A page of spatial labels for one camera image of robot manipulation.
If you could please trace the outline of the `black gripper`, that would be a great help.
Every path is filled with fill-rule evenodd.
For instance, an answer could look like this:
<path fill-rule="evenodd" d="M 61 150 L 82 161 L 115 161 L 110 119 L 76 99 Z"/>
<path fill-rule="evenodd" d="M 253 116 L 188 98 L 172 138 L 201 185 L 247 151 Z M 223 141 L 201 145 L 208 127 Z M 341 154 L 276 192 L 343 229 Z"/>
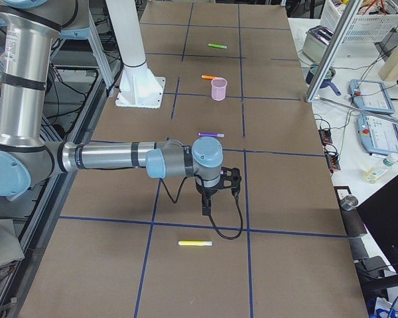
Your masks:
<path fill-rule="evenodd" d="M 218 192 L 215 187 L 205 187 L 202 182 L 196 181 L 196 189 L 202 196 L 202 214 L 209 217 L 211 215 L 211 198 Z"/>

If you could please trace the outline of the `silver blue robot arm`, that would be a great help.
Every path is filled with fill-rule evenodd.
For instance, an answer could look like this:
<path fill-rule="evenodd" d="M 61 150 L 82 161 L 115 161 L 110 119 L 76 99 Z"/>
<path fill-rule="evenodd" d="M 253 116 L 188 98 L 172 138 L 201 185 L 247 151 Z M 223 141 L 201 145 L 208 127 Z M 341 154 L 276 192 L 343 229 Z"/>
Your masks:
<path fill-rule="evenodd" d="M 120 144 L 45 142 L 40 138 L 50 52 L 64 31 L 90 35 L 87 1 L 3 1 L 7 23 L 1 75 L 0 196 L 25 192 L 76 170 L 144 168 L 150 178 L 195 178 L 202 212 L 223 187 L 222 145 L 202 137 L 192 146 L 177 140 Z"/>

